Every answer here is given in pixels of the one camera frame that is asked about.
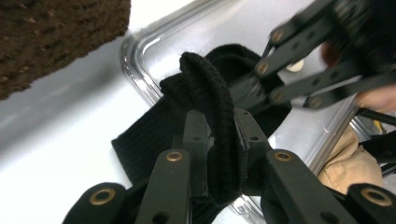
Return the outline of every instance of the brass screw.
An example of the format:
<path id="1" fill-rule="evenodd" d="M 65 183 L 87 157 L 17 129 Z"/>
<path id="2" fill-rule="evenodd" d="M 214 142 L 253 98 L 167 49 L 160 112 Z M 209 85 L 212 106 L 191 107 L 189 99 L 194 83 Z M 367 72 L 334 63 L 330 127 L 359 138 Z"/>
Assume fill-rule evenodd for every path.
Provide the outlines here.
<path id="1" fill-rule="evenodd" d="M 166 159 L 168 161 L 181 161 L 181 159 L 183 159 L 183 154 L 176 151 L 170 152 L 166 155 Z"/>
<path id="2" fill-rule="evenodd" d="M 277 41 L 279 41 L 280 40 L 280 38 L 282 37 L 282 35 L 283 35 L 283 30 L 276 30 L 275 32 L 274 32 L 274 34 L 273 34 L 273 36 L 272 36 L 272 40 L 274 41 L 274 42 L 277 42 Z"/>
<path id="3" fill-rule="evenodd" d="M 323 100 L 319 97 L 314 97 L 311 102 L 309 102 L 309 107 L 311 108 L 318 108 L 323 103 Z"/>
<path id="4" fill-rule="evenodd" d="M 275 91 L 272 94 L 272 98 L 274 101 L 280 101 L 283 98 L 283 93 L 281 91 Z"/>
<path id="5" fill-rule="evenodd" d="M 369 202 L 376 205 L 388 207 L 393 204 L 388 195 L 378 189 L 365 188 L 361 190 L 361 195 Z"/>
<path id="6" fill-rule="evenodd" d="M 265 71 L 267 71 L 267 69 L 268 69 L 268 63 L 260 63 L 259 67 L 257 68 L 257 72 L 260 75 L 263 75 Z"/>
<path id="7" fill-rule="evenodd" d="M 287 152 L 277 152 L 275 158 L 279 161 L 291 161 L 291 155 Z"/>
<path id="8" fill-rule="evenodd" d="M 91 195 L 92 205 L 102 205 L 111 202 L 116 197 L 116 191 L 112 188 L 99 189 Z"/>

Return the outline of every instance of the transparent tray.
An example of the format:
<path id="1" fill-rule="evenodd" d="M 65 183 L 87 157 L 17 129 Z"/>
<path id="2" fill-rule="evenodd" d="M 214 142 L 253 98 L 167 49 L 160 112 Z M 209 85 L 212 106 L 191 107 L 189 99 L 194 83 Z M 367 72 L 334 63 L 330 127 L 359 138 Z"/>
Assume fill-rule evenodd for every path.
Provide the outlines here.
<path id="1" fill-rule="evenodd" d="M 121 49 L 123 70 L 147 99 L 155 104 L 162 96 L 160 81 L 179 72 L 178 59 L 183 52 L 191 51 L 204 56 L 218 46 L 237 43 L 261 55 L 272 29 L 312 2 L 191 2 L 127 39 Z M 301 71 L 284 71 L 279 75 L 285 83 L 290 83 L 323 69 L 318 51 L 314 50 L 304 59 Z M 270 144 L 273 148 L 293 151 L 314 174 L 318 174 L 356 112 L 357 107 L 352 102 L 353 99 L 349 98 L 319 111 L 293 108 L 281 126 L 270 136 Z M 249 212 L 241 215 L 249 217 Z"/>

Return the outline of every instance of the black fabric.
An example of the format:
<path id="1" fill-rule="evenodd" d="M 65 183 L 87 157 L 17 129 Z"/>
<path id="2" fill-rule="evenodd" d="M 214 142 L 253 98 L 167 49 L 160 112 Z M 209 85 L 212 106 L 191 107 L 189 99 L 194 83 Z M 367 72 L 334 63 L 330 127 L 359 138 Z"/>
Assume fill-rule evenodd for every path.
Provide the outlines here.
<path id="1" fill-rule="evenodd" d="M 206 58 L 184 53 L 180 58 L 181 73 L 160 83 L 163 98 L 112 141 L 126 174 L 134 183 L 150 176 L 159 154 L 171 147 L 175 135 L 183 133 L 188 111 L 198 109 L 205 114 L 215 136 L 215 144 L 208 153 L 210 196 L 193 201 L 192 223 L 211 223 L 219 211 L 241 194 L 244 158 L 237 147 L 233 102 L 226 83 L 232 85 L 239 77 L 251 73 L 259 59 L 257 54 L 238 45 L 214 49 Z M 270 84 L 281 82 L 276 78 Z M 288 113 L 287 108 L 276 108 L 256 118 L 270 135 Z"/>

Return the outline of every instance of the brown foam block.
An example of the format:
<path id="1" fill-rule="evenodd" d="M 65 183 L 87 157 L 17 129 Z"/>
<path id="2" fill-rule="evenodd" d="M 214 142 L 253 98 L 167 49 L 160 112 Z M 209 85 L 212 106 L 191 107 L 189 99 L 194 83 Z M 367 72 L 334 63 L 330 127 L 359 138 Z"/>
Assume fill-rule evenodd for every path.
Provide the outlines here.
<path id="1" fill-rule="evenodd" d="M 1 0 L 0 100 L 128 29 L 130 0 Z"/>

